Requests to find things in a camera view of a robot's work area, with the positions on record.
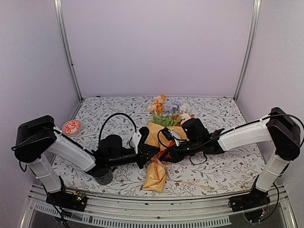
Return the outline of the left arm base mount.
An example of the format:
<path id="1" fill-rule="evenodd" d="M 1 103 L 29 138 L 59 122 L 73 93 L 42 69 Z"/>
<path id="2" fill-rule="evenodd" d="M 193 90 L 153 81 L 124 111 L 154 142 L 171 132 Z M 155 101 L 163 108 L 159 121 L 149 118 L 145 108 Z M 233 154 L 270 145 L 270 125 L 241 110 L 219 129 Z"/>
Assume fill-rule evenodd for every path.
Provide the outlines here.
<path id="1" fill-rule="evenodd" d="M 61 184 L 60 190 L 55 193 L 47 192 L 46 203 L 60 208 L 84 212 L 87 204 L 86 194 L 78 190 L 68 193 L 61 177 L 59 177 L 59 180 Z"/>

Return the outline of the orange wrapping paper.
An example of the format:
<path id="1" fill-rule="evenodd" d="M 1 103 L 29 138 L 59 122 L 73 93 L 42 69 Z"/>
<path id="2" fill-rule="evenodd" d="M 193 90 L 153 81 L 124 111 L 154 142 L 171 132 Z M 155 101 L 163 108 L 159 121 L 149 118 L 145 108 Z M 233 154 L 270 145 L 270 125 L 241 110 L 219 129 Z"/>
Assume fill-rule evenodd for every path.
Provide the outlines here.
<path id="1" fill-rule="evenodd" d="M 164 168 L 167 168 L 167 162 L 166 161 L 162 161 L 161 157 L 165 154 L 165 156 L 164 156 L 165 158 L 171 158 L 170 153 L 167 152 L 167 150 L 168 150 L 167 148 L 163 148 L 158 153 L 158 158 L 159 158 L 159 160 L 162 163 L 162 165 L 163 165 Z"/>

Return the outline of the blue fake flower stem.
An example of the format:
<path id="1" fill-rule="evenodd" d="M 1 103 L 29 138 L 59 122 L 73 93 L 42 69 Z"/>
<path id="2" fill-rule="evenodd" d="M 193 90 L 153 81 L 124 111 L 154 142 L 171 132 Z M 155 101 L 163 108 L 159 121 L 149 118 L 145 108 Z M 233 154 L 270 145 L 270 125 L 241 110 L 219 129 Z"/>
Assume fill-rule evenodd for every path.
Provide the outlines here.
<path id="1" fill-rule="evenodd" d="M 181 114 L 180 111 L 181 102 L 175 102 L 170 107 L 170 114 L 173 120 L 176 120 Z"/>

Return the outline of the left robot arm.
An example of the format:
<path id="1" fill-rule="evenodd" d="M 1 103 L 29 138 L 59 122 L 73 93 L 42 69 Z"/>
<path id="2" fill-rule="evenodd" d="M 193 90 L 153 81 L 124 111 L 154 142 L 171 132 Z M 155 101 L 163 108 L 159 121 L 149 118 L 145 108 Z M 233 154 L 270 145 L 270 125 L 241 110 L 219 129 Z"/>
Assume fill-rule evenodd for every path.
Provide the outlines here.
<path id="1" fill-rule="evenodd" d="M 98 140 L 97 150 L 89 151 L 59 130 L 53 117 L 45 115 L 18 127 L 16 144 L 11 150 L 19 162 L 31 168 L 53 200 L 60 206 L 67 206 L 71 197 L 64 191 L 62 179 L 43 157 L 44 152 L 73 163 L 97 183 L 107 185 L 113 179 L 113 167 L 136 163 L 142 169 L 160 151 L 158 147 L 146 144 L 148 135 L 147 127 L 135 130 L 130 147 L 125 148 L 122 138 L 111 134 Z"/>

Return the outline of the cream rose fake stem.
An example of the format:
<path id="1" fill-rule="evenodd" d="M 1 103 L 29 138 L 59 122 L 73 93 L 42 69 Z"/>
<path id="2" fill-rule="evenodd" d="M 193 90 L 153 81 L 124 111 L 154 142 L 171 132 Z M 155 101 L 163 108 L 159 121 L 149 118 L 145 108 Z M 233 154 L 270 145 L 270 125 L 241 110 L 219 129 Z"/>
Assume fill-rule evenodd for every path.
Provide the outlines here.
<path id="1" fill-rule="evenodd" d="M 156 112 L 155 112 L 156 106 L 155 106 L 153 103 L 152 103 L 152 105 L 148 106 L 148 111 L 149 111 L 153 116 L 159 117 L 159 116 L 156 114 Z"/>

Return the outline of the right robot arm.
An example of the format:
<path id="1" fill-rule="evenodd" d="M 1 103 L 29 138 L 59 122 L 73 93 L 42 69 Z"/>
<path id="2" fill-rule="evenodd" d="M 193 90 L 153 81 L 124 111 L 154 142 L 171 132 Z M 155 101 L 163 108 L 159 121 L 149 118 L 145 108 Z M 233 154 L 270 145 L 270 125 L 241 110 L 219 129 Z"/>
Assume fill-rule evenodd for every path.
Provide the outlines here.
<path id="1" fill-rule="evenodd" d="M 187 139 L 178 139 L 168 129 L 159 134 L 175 141 L 166 146 L 163 161 L 180 162 L 198 152 L 216 155 L 243 146 L 257 145 L 266 162 L 265 168 L 256 177 L 252 192 L 246 195 L 249 207 L 256 207 L 264 199 L 264 193 L 287 169 L 291 161 L 299 157 L 304 144 L 304 123 L 295 115 L 274 107 L 270 113 L 249 123 L 229 130 L 224 128 L 209 132 L 199 119 L 187 120 L 182 129 Z"/>

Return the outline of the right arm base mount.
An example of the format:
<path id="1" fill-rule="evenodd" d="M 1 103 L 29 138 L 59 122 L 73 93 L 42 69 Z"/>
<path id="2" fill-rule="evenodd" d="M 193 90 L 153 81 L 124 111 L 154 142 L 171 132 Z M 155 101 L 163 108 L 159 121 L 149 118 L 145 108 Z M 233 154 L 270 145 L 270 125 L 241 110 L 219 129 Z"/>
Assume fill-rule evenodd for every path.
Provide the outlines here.
<path id="1" fill-rule="evenodd" d="M 277 199 L 275 206 L 271 212 L 269 212 L 271 200 L 268 195 L 268 192 L 262 192 L 257 190 L 256 188 L 252 188 L 248 194 L 229 198 L 228 207 L 231 208 L 233 212 L 237 212 L 237 211 L 244 211 L 247 209 L 253 209 L 265 205 L 266 206 L 265 209 L 246 212 L 244 214 L 245 219 L 251 224 L 261 223 L 267 220 L 268 218 L 270 218 L 274 214 L 279 203 L 279 198 L 280 198 L 279 188 L 275 183 L 273 184 L 273 186 L 275 187 L 277 192 Z"/>

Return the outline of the yellow wrapping paper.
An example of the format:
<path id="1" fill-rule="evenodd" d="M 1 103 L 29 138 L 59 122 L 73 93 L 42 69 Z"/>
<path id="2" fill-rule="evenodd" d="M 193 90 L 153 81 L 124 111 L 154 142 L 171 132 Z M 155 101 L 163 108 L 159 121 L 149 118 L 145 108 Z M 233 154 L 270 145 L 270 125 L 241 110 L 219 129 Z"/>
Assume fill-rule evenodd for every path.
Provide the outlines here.
<path id="1" fill-rule="evenodd" d="M 161 151 L 153 156 L 152 161 L 147 167 L 146 178 L 142 186 L 143 190 L 151 190 L 157 193 L 162 193 L 166 179 L 167 179 L 167 167 L 165 163 L 160 161 L 160 156 L 167 150 L 162 146 L 157 138 L 157 133 L 162 130 L 164 126 L 148 122 L 149 135 L 147 138 L 147 144 L 156 146 Z"/>

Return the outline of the orange fake flower stem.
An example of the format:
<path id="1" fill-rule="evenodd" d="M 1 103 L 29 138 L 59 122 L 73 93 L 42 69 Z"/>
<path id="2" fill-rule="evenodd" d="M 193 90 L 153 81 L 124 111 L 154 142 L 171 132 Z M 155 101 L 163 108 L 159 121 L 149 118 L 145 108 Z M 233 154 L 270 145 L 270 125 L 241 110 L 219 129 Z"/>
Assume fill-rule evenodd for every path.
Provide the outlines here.
<path id="1" fill-rule="evenodd" d="M 158 95 L 158 96 L 153 98 L 153 100 L 154 100 L 153 104 L 156 106 L 155 112 L 158 116 L 162 116 L 162 114 L 163 114 L 164 101 L 166 100 L 166 98 L 167 98 L 166 95 L 163 95 L 163 94 Z"/>

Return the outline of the pink rose fake stem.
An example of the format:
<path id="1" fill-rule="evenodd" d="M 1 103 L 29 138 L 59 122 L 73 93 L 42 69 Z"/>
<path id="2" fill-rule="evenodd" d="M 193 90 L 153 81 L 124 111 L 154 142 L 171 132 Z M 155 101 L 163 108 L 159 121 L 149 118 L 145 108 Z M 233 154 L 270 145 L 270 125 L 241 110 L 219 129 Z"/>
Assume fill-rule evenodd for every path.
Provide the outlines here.
<path id="1" fill-rule="evenodd" d="M 193 117 L 193 114 L 191 112 L 191 106 L 187 103 L 183 103 L 179 107 L 179 112 L 180 112 L 180 124 L 183 124 L 187 120 L 191 119 Z"/>

